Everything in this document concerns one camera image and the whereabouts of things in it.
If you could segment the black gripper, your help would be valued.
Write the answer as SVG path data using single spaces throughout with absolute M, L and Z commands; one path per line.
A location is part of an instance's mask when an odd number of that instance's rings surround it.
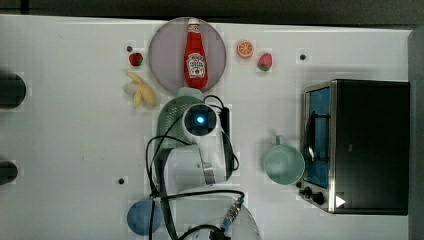
M 219 112 L 219 118 L 223 131 L 230 135 L 230 110 L 227 107 L 223 107 Z

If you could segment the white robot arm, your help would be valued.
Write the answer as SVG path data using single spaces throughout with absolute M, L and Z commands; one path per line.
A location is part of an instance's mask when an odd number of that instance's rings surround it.
M 243 193 L 229 207 L 219 227 L 203 224 L 181 236 L 176 232 L 169 201 L 199 196 L 199 187 L 227 181 L 234 171 L 235 161 L 230 139 L 222 130 L 218 113 L 211 106 L 204 103 L 190 106 L 182 114 L 179 124 L 189 143 L 184 147 L 166 149 L 162 155 L 163 164 L 157 170 L 163 211 L 168 218 L 167 231 L 173 240 L 184 240 L 202 229 L 211 231 L 210 240 L 231 240 L 225 233 L 243 208 Z

